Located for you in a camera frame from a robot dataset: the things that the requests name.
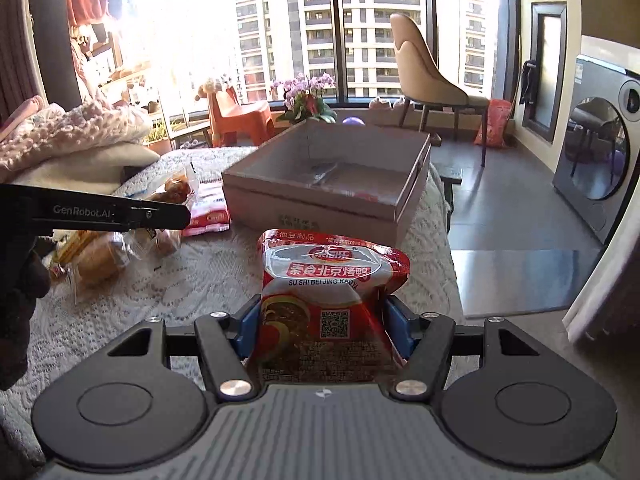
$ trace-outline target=orange bag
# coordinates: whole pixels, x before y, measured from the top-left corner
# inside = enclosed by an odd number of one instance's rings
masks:
[[[490,148],[506,148],[504,131],[511,114],[511,103],[502,99],[491,99],[486,129],[486,145]],[[482,124],[474,144],[482,145]]]

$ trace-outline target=red snack package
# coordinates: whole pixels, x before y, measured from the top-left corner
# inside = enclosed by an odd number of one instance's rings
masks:
[[[404,253],[356,238],[270,230],[258,241],[261,324],[248,368],[261,381],[370,382],[401,365],[378,298],[409,274]]]
[[[198,199],[191,208],[191,223],[182,230],[182,234],[195,236],[210,231],[226,231],[229,224],[229,211],[226,208],[225,195],[222,193],[222,181],[200,184]]]

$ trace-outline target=bed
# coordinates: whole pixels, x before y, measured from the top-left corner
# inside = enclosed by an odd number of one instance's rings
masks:
[[[153,178],[189,162],[200,180],[219,178],[221,171],[253,149],[170,152],[114,194],[134,196]],[[456,319],[462,306],[446,224],[442,183],[432,166],[415,218],[400,245],[411,260],[411,275],[397,295],[415,312],[436,311]],[[84,357],[146,317],[162,316],[169,326],[185,324],[213,310],[234,312],[259,292],[258,236],[234,225],[226,233],[187,238],[159,267],[143,262],[128,267],[109,296],[76,304],[65,283],[40,300],[31,320],[29,370],[13,388],[0,392],[0,464],[6,478],[21,478],[44,462],[30,427],[31,406],[49,383]],[[172,358],[172,368],[201,382],[193,359]]]

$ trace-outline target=cardboard box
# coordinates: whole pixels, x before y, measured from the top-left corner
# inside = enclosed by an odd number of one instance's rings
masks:
[[[425,133],[307,120],[222,173],[232,221],[398,246],[429,173]]]

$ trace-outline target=apartment building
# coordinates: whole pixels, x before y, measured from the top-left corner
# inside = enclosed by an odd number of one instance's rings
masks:
[[[452,28],[440,41],[440,49],[442,41],[449,42],[447,49],[451,41],[455,43],[454,54],[448,53],[447,76],[480,90],[486,47],[482,5],[483,0],[447,4],[447,23]],[[342,7],[348,96],[400,95],[390,16],[394,12],[408,15],[426,37],[427,0],[342,0]],[[245,101],[282,98],[271,95],[271,82],[299,72],[335,75],[330,0],[235,0],[235,8],[242,73],[239,92]]]

